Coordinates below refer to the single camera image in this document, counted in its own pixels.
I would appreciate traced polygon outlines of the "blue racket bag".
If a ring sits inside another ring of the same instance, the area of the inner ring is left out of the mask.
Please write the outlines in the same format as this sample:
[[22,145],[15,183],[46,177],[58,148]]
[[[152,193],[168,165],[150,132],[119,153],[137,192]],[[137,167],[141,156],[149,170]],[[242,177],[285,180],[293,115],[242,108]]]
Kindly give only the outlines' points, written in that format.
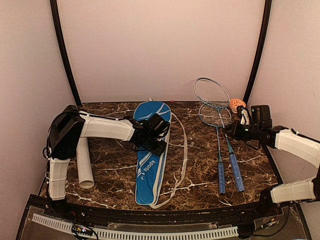
[[158,209],[166,205],[167,199],[158,203],[168,155],[172,114],[170,107],[160,101],[146,101],[138,105],[133,118],[147,127],[155,137],[149,148],[137,150],[135,178],[135,202],[141,206]]

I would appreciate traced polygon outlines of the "blue badminton racket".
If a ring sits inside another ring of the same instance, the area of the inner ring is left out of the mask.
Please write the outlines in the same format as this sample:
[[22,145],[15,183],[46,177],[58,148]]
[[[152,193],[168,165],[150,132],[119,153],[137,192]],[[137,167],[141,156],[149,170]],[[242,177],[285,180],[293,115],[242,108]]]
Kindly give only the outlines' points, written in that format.
[[224,108],[216,108],[203,104],[199,109],[199,117],[201,121],[216,129],[217,145],[218,145],[218,188],[220,194],[226,193],[224,164],[222,161],[219,128],[223,125],[228,125],[231,122],[232,116],[230,111]]
[[[230,105],[230,97],[226,90],[216,81],[201,77],[194,82],[194,93],[197,98],[203,103],[199,109],[199,117],[201,121],[209,126],[216,128],[224,128],[231,120],[232,116],[228,107]],[[230,144],[229,138],[226,136],[228,145],[229,159],[235,179],[236,190],[244,192],[245,186],[243,183],[242,175],[238,165],[236,155]]]

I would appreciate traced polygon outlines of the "white shuttlecock tube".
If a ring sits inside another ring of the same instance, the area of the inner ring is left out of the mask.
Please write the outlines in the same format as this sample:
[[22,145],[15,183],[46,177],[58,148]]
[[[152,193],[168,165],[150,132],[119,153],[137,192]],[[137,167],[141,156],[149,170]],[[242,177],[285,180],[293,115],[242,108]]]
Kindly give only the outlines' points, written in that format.
[[78,141],[78,145],[76,148],[76,162],[79,186],[82,189],[92,188],[95,185],[95,182],[91,167],[87,137],[81,137]]

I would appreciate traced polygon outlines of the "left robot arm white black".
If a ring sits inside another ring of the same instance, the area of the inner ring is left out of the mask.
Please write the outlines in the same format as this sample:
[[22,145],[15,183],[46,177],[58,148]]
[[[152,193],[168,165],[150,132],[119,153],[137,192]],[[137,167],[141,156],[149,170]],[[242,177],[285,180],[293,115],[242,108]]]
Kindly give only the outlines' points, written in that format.
[[69,162],[76,156],[80,139],[117,139],[133,143],[138,151],[161,156],[167,150],[165,137],[170,125],[171,110],[163,102],[158,102],[156,111],[142,111],[136,118],[112,118],[80,111],[74,105],[66,107],[53,120],[42,151],[49,161],[47,193],[53,200],[51,210],[60,218],[67,218],[71,213],[63,199]]

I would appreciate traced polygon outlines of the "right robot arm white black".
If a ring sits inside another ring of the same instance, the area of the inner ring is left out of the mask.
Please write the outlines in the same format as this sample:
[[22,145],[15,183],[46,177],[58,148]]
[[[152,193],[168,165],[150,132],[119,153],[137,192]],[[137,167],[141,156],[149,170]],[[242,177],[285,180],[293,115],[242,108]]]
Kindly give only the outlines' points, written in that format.
[[[309,162],[316,169],[320,168],[320,142],[292,128],[273,126],[268,105],[253,105],[250,112],[239,106],[237,111],[242,118],[224,128],[227,136],[243,142],[256,140],[261,145],[288,152]],[[260,217],[266,217],[273,211],[275,204],[319,201],[320,173],[312,178],[280,184],[269,192],[270,198],[266,197],[255,205],[255,213]]]

